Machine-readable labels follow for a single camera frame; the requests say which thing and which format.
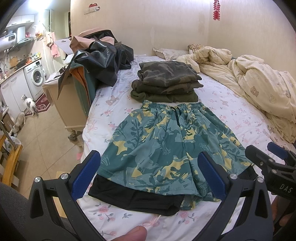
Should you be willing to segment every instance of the faucet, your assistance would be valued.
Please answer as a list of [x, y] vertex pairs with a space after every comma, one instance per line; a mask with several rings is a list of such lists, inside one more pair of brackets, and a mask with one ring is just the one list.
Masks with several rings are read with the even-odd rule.
[[6, 64], [5, 64], [5, 65], [3, 65], [4, 74], [6, 74], [6, 73], [7, 73], [7, 71], [5, 70], [5, 66], [6, 66], [6, 69], [8, 68]]

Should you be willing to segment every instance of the floral bedsheet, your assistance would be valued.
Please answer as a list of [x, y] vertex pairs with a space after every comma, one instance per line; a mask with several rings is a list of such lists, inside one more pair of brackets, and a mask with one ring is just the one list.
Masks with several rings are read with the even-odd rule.
[[[159, 57], [136, 57], [131, 63], [132, 69], [119, 71], [117, 83], [113, 87], [104, 87], [96, 92], [96, 98], [91, 105], [83, 131], [84, 153], [81, 160], [84, 160], [91, 150], [97, 150], [103, 154], [116, 127], [132, 110], [141, 107], [141, 103], [130, 96], [131, 82], [137, 79], [139, 63], [150, 61], [164, 60]], [[283, 163], [267, 150], [267, 144], [271, 141], [267, 128], [269, 120], [224, 85], [205, 74], [201, 76], [200, 82], [204, 87], [195, 89], [199, 101], [209, 107], [234, 132], [244, 147], [254, 145], [277, 162]], [[259, 175], [261, 174], [259, 168], [255, 170]], [[235, 224], [243, 200], [243, 198], [240, 199], [224, 232], [229, 231]], [[78, 200], [78, 203], [91, 223], [108, 241], [126, 234], [137, 225], [144, 226], [148, 230], [147, 241], [192, 240], [220, 204], [220, 202], [201, 201], [191, 211], [179, 211], [173, 216], [165, 217], [127, 211], [92, 198], [87, 195], [87, 192]]]

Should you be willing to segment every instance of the light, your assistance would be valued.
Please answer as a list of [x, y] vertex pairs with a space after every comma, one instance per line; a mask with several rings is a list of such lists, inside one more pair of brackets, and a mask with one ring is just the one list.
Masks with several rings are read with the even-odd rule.
[[38, 12], [42, 12], [47, 9], [52, 0], [29, 0], [29, 7]]

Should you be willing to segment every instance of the bottle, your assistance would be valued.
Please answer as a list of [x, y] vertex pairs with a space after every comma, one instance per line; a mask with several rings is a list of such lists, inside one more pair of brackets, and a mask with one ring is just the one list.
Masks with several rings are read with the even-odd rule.
[[3, 77], [4, 77], [3, 72], [2, 72], [2, 69], [0, 68], [0, 80], [3, 79]]

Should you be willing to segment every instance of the washing machine door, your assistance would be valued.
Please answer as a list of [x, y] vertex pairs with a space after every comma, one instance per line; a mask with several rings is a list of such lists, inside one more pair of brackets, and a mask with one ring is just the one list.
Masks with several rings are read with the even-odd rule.
[[34, 69], [33, 73], [32, 73], [32, 82], [34, 85], [36, 86], [40, 86], [42, 85], [44, 80], [44, 74], [43, 71], [41, 69]]

